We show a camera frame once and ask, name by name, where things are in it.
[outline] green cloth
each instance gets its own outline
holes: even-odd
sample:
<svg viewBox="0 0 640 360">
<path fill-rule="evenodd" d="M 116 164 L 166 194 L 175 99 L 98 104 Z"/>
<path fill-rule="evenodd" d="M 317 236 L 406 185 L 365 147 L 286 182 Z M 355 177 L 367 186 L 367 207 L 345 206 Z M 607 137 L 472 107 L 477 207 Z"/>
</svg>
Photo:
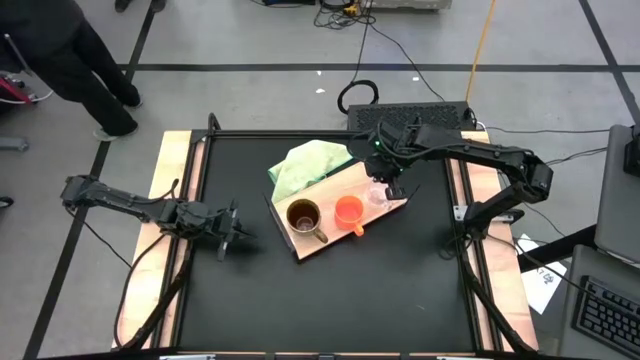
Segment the green cloth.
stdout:
<svg viewBox="0 0 640 360">
<path fill-rule="evenodd" d="M 275 204 L 306 189 L 349 160 L 346 146 L 326 141 L 311 140 L 289 150 L 283 161 L 269 169 L 276 185 L 271 201 Z"/>
</svg>

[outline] person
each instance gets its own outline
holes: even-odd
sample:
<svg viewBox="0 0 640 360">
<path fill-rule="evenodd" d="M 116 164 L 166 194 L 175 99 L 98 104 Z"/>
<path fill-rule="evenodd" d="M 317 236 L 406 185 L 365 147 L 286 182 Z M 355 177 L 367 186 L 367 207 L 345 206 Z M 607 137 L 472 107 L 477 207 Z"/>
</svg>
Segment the person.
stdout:
<svg viewBox="0 0 640 360">
<path fill-rule="evenodd" d="M 10 36 L 31 70 L 56 94 L 87 109 L 102 126 L 94 131 L 98 140 L 113 141 L 138 129 L 123 107 L 142 105 L 138 89 L 122 74 L 75 0 L 0 0 L 0 34 Z M 15 60 L 3 41 L 0 58 Z"/>
<path fill-rule="evenodd" d="M 116 12 L 123 13 L 132 0 L 116 0 Z M 151 0 L 151 11 L 160 12 L 167 6 L 167 0 Z"/>
</svg>

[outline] brown mug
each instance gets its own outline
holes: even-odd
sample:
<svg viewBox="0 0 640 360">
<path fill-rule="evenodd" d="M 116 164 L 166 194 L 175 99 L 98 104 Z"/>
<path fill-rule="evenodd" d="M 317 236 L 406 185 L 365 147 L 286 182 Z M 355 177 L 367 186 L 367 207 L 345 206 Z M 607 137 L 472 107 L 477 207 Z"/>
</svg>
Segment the brown mug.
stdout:
<svg viewBox="0 0 640 360">
<path fill-rule="evenodd" d="M 308 199 L 298 199 L 287 208 L 287 223 L 291 230 L 302 236 L 315 236 L 326 244 L 329 239 L 320 230 L 321 219 L 320 208 Z"/>
</svg>

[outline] black pants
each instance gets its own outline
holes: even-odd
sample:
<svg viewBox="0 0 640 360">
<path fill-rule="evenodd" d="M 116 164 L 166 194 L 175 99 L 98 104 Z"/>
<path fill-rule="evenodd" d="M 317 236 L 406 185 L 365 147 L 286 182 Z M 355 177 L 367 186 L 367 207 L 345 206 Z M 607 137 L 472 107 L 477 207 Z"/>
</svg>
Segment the black pants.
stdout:
<svg viewBox="0 0 640 360">
<path fill-rule="evenodd" d="M 107 134 L 128 134 L 138 126 L 122 107 L 140 103 L 138 90 L 122 74 L 88 22 L 80 26 L 63 48 L 27 62 L 61 98 L 82 103 Z"/>
</svg>

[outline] plastic cup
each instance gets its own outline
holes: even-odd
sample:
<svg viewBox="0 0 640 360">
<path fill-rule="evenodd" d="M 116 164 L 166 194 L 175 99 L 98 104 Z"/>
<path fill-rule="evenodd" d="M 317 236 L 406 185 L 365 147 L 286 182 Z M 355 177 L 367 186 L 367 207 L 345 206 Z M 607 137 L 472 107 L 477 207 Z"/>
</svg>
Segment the plastic cup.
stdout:
<svg viewBox="0 0 640 360">
<path fill-rule="evenodd" d="M 362 228 L 362 215 L 364 214 L 364 205 L 362 201 L 355 196 L 343 196 L 336 203 L 335 221 L 339 229 L 351 230 L 356 235 L 364 235 Z"/>
</svg>

